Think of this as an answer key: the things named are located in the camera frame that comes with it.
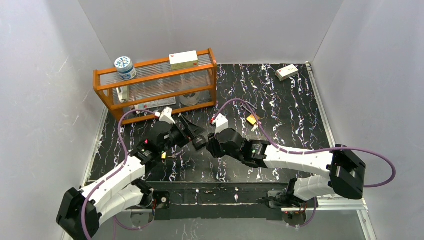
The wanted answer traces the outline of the silver key bunch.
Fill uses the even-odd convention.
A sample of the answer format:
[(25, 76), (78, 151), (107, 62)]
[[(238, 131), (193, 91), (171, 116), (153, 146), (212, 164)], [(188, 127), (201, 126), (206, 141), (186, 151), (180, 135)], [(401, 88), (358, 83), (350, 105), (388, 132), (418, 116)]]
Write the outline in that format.
[(257, 130), (259, 128), (259, 125), (256, 123), (253, 125), (251, 131), (254, 132), (255, 130)]

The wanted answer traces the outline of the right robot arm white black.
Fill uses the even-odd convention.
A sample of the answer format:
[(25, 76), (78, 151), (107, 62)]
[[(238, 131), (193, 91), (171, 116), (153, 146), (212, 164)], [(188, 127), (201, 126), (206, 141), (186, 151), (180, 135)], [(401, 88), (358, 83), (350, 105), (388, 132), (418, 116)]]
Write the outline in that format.
[(288, 148), (282, 151), (265, 140), (247, 140), (232, 128), (208, 135), (207, 150), (214, 158), (229, 156), (250, 168), (289, 169), (311, 173), (308, 178), (291, 179), (283, 205), (307, 202), (324, 195), (346, 199), (363, 197), (366, 164), (351, 150), (314, 153)]

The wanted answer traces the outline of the long shackle brass padlock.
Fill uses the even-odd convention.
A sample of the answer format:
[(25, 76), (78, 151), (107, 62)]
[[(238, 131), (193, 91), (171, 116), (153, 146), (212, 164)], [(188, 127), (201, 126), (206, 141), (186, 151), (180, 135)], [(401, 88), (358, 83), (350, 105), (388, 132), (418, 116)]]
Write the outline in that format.
[(250, 107), (252, 107), (252, 105), (250, 103), (243, 104), (242, 107), (248, 112), (248, 117), (246, 118), (247, 122), (250, 125), (255, 126), (258, 123), (258, 121), (261, 119), (255, 113), (256, 108), (254, 107), (253, 110), (251, 110)]

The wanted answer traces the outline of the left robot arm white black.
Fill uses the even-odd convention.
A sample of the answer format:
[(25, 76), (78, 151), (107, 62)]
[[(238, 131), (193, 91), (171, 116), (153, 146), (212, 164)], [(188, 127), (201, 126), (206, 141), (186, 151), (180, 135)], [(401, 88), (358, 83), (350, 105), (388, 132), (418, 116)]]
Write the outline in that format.
[(203, 148), (204, 132), (183, 115), (161, 117), (116, 168), (90, 185), (65, 192), (56, 223), (74, 240), (90, 240), (105, 221), (123, 210), (148, 207), (153, 188), (141, 178), (175, 146), (192, 143), (197, 150)]

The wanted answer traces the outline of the black padlock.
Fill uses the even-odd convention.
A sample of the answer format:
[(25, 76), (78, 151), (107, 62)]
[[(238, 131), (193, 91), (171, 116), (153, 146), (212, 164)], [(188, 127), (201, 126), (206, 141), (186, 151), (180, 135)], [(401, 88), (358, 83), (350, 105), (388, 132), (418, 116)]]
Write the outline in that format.
[(195, 150), (199, 151), (207, 145), (207, 140), (203, 135), (199, 135), (192, 140), (192, 144)]

